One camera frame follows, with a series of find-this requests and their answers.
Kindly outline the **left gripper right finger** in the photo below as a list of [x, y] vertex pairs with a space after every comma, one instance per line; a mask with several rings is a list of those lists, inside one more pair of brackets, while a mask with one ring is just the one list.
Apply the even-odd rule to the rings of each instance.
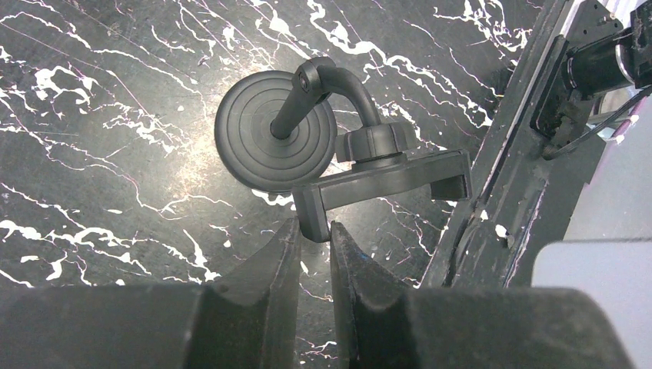
[[413, 288], [331, 225], [342, 368], [631, 368], [598, 304], [567, 288]]

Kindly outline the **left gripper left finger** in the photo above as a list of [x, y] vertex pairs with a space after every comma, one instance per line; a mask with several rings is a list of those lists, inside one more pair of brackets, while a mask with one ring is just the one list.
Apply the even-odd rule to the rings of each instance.
[[207, 284], [67, 286], [1, 299], [3, 368], [290, 368], [298, 220]]

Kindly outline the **black phone stand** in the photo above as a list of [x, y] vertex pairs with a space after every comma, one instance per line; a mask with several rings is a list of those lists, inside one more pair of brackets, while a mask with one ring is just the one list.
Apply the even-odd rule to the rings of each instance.
[[434, 200], [471, 196], [466, 151], [409, 158], [418, 145], [413, 125], [382, 122], [361, 80], [327, 57], [235, 83], [218, 107], [214, 136], [236, 180], [292, 195], [301, 233], [317, 243], [330, 240], [327, 213], [335, 208], [423, 186]]

